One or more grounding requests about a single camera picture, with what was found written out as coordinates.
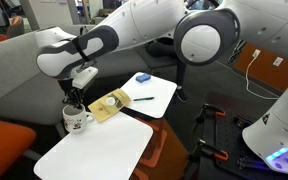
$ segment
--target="white table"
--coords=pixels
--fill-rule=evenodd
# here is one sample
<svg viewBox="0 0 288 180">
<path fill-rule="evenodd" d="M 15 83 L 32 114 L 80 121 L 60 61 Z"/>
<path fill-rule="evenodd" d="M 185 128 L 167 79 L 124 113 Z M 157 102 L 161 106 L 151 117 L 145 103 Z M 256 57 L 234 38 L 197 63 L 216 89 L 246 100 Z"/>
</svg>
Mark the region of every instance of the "white table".
<svg viewBox="0 0 288 180">
<path fill-rule="evenodd" d="M 154 99 L 132 101 L 127 108 L 154 118 L 161 118 L 172 99 L 177 85 L 155 76 L 151 76 L 150 80 L 144 81 L 143 83 L 136 81 L 136 76 L 142 74 L 141 72 L 136 73 L 121 89 L 126 92 L 132 100 L 142 97 L 154 97 Z"/>
<path fill-rule="evenodd" d="M 151 127 L 119 112 L 68 134 L 36 163 L 34 173 L 44 180 L 127 180 L 152 134 Z"/>
</svg>

